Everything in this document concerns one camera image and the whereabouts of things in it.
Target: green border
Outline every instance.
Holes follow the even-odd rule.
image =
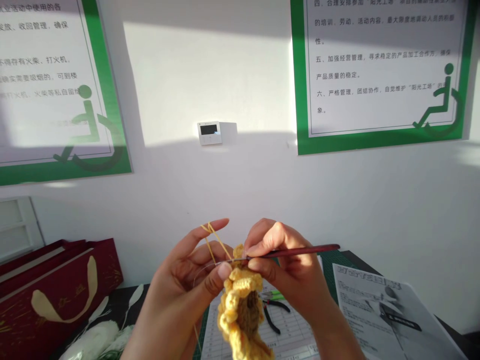
[[[461,139],[464,119],[449,135],[433,138],[425,131],[415,128],[362,132],[355,134],[309,137],[307,65],[305,56],[305,25],[304,0],[290,0],[291,36],[293,43],[293,68],[295,74],[296,129],[298,140],[298,155],[329,153],[346,150],[379,148],[395,145],[429,143],[436,141]],[[461,98],[467,99],[470,60],[475,31],[477,2],[468,2],[465,34],[463,37],[463,52],[460,66],[460,81],[458,91]],[[436,131],[442,131],[450,125],[435,126]]]
[[[112,167],[103,171],[86,171],[72,161],[61,163],[58,161],[40,162],[34,164],[12,165],[0,167],[0,186],[39,183],[54,180],[88,178],[96,176],[131,173],[130,159],[125,140],[125,133],[117,100],[117,92],[110,67],[109,55],[105,45],[102,21],[99,15],[96,0],[81,0],[85,14],[86,25],[90,37],[93,58],[95,59],[98,81],[100,83],[106,116],[119,129],[121,147],[124,147],[119,161]],[[87,164],[102,164],[110,156],[83,159]]]

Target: yellow crochet work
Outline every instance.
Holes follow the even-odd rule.
[[[241,258],[243,250],[243,245],[237,246],[233,258]],[[257,293],[263,289],[262,277],[240,261],[231,265],[233,271],[223,284],[225,293],[218,306],[218,329],[230,343],[233,360],[274,359],[274,352],[259,335],[259,325],[264,321],[263,304]]]

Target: pliers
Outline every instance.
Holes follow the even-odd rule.
[[[281,303],[281,302],[275,301],[275,300],[262,300],[262,301],[263,301],[263,311],[265,312],[265,318],[266,318],[266,321],[267,321],[268,325],[270,325],[271,329],[274,332],[276,332],[278,335],[280,335],[280,329],[274,325],[274,323],[272,322],[272,319],[270,318],[270,314],[267,310],[267,305],[277,306],[279,308],[284,309],[287,313],[290,312],[289,307],[287,305],[285,305],[284,303]]]

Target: hand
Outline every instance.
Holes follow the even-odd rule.
[[[228,223],[221,219],[211,225],[217,231]],[[200,334],[205,310],[232,272],[227,262],[203,269],[214,263],[212,256],[206,244],[195,247],[208,235],[201,227],[190,231],[158,268],[122,360],[192,359],[197,345],[194,326]],[[216,262],[228,258],[219,242],[209,243]],[[225,247],[232,255],[232,248]]]
[[[363,360],[362,350],[339,307],[330,296],[322,268],[315,254],[260,258],[274,249],[305,248],[311,244],[295,229],[262,219],[250,230],[245,253],[256,257],[248,262],[275,286],[285,299],[307,320],[315,336],[320,357],[324,360]]]
[[[247,255],[257,257],[248,262],[250,270],[260,273],[276,287],[313,327],[322,320],[318,317],[320,306],[336,306],[330,296],[317,255],[279,257],[280,267],[272,259],[259,257],[274,249],[309,246],[312,244],[290,226],[262,219],[251,228],[244,247]]]

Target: red gift bag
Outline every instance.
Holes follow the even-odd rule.
[[[0,359],[47,359],[122,283],[112,238],[65,252],[0,283]]]

